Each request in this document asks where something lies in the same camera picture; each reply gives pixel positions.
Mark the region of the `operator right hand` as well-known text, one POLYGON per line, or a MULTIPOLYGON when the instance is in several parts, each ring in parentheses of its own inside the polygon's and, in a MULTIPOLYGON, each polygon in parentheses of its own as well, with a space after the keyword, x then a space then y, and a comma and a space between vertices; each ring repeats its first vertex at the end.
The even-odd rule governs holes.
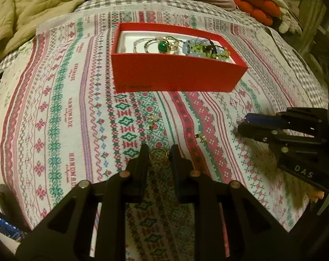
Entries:
POLYGON ((322 190, 318 190, 316 188, 308 189, 308 197, 314 203, 323 199, 324 195, 325 195, 325 193, 322 190))

